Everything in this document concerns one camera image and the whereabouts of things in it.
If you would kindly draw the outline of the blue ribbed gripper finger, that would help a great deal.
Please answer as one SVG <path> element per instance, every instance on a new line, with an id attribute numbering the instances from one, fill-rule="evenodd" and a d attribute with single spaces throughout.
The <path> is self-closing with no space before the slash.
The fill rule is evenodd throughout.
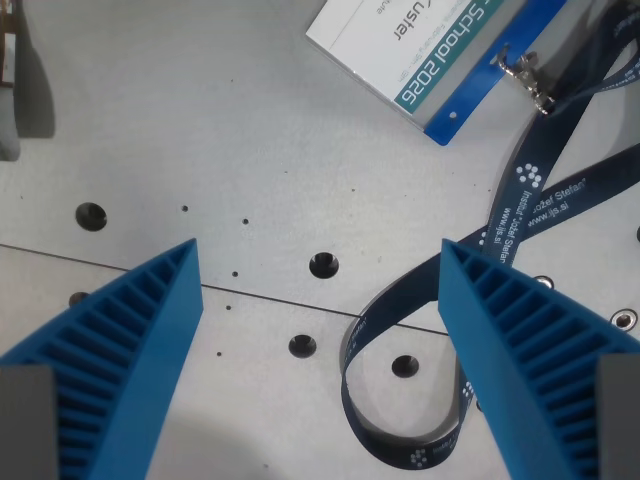
<path id="1" fill-rule="evenodd" d="M 202 313 L 190 239 L 2 354 L 3 365 L 53 370 L 60 478 L 145 478 Z"/>
<path id="2" fill-rule="evenodd" d="M 596 366 L 639 342 L 578 302 L 443 240 L 438 310 L 513 479 L 600 476 Z"/>

